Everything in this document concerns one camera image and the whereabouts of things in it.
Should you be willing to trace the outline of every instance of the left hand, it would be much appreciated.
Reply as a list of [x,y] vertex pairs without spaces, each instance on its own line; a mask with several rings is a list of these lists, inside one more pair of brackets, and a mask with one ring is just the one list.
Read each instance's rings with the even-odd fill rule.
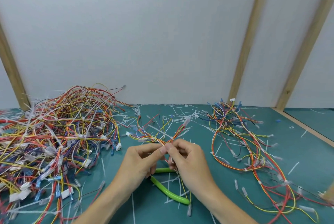
[[127,201],[143,179],[154,174],[157,161],[166,153],[165,146],[154,143],[129,147],[110,189],[118,190],[123,202]]

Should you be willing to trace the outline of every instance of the green plier handle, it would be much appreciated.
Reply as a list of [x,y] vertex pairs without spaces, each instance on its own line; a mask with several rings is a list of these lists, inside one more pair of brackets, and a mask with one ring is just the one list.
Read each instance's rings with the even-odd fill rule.
[[[157,168],[155,170],[155,173],[171,173],[171,172],[175,172],[175,171],[171,170],[170,168]],[[167,195],[171,199],[173,199],[177,202],[180,202],[182,204],[185,204],[185,205],[190,204],[189,199],[178,196],[178,195],[174,194],[173,192],[169,191],[164,185],[162,185],[158,180],[156,180],[155,177],[151,176],[151,181],[152,181],[153,184],[156,185],[156,187],[158,187],[165,195]]]

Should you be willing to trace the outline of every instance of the wire bundle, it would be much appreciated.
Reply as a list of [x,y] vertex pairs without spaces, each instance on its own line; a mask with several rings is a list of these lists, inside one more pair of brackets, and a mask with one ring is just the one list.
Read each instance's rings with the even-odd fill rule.
[[[244,187],[242,187],[243,196],[246,198],[248,202],[254,205],[254,207],[256,207],[257,209],[262,210],[267,213],[276,214],[276,216],[268,224],[275,222],[280,216],[283,216],[288,223],[291,223],[286,217],[286,214],[291,213],[294,210],[302,211],[313,222],[318,223],[319,217],[318,217],[317,212],[313,208],[303,207],[303,206],[297,207],[296,202],[299,199],[304,198],[305,200],[309,200],[309,201],[312,201],[312,202],[315,202],[321,205],[326,205],[326,206],[331,206],[331,205],[323,201],[322,198],[317,197],[316,195],[315,196],[321,199],[322,202],[315,201],[315,200],[312,200],[312,199],[309,199],[303,196],[302,194],[303,189],[301,187],[298,187],[297,191],[291,188],[290,185],[292,185],[292,182],[286,179],[284,173],[282,172],[282,170],[280,169],[280,167],[274,160],[274,159],[281,159],[281,158],[277,156],[273,156],[267,153],[267,151],[263,149],[263,147],[273,147],[273,146],[276,146],[276,144],[267,145],[265,144],[263,140],[261,140],[260,137],[271,137],[273,135],[256,135],[255,133],[251,132],[248,129],[247,123],[252,123],[253,125],[259,128],[257,124],[258,123],[261,124],[263,122],[256,121],[253,119],[253,117],[249,117],[247,114],[246,115],[248,117],[243,117],[239,115],[239,112],[241,110],[241,102],[239,103],[239,105],[235,106],[234,101],[231,101],[231,103],[228,104],[228,103],[223,102],[223,100],[221,100],[221,102],[215,103],[215,105],[211,105],[211,107],[213,108],[213,114],[210,115],[207,113],[206,115],[209,119],[205,119],[205,120],[209,120],[209,124],[211,124],[211,121],[215,121],[217,123],[217,129],[214,129],[215,133],[214,133],[214,136],[211,142],[211,153],[213,157],[221,165],[227,168],[230,168],[230,169],[233,169],[239,172],[251,171],[253,173],[255,179],[261,186],[263,192],[273,204],[273,207],[265,208],[265,207],[260,207],[254,204],[248,197],[248,194]],[[235,139],[238,140],[239,147],[240,147],[240,152],[238,155],[236,155],[235,152],[232,150],[231,145],[228,141],[226,141],[224,134],[225,136],[233,136]],[[228,147],[233,157],[236,158],[238,162],[242,161],[244,158],[248,158],[248,163],[245,163],[247,167],[245,168],[233,167],[230,165],[230,163],[227,160],[215,155],[213,145],[214,145],[217,135],[220,135],[223,137],[226,143],[226,146]],[[248,150],[248,154],[243,157],[240,157],[242,146]],[[276,183],[274,185],[269,185],[268,183],[261,181],[259,178],[259,171],[260,172],[263,171],[265,173],[270,174],[271,176],[270,181],[275,181]],[[236,185],[236,190],[239,191],[237,180],[235,180],[235,185]],[[280,192],[278,191],[278,189],[284,189],[285,192]],[[283,200],[281,202],[275,201],[273,199],[273,195],[278,195],[282,197]],[[316,220],[314,220],[307,213],[307,211],[314,213],[316,216]]]
[[[34,199],[33,204],[45,205],[34,223],[40,224],[46,214],[55,215],[52,223],[57,218],[61,223],[71,219],[63,215],[63,199],[71,197],[72,204],[77,191],[74,208],[81,204],[76,176],[90,175],[101,148],[111,148],[112,155],[121,148],[119,125],[124,125],[124,118],[118,123],[113,117],[124,111],[121,106],[130,105],[117,101],[114,94],[75,86],[57,98],[38,102],[15,119],[0,119],[0,124],[6,123],[0,127],[1,224],[25,212],[20,202],[27,197]],[[49,185],[51,194],[46,197]],[[50,211],[55,198],[56,211]]]

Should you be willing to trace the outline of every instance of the green cutting mat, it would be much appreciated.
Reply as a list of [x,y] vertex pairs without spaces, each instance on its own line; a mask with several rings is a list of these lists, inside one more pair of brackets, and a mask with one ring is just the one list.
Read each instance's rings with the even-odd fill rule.
[[334,141],[333,110],[285,108],[284,112]]

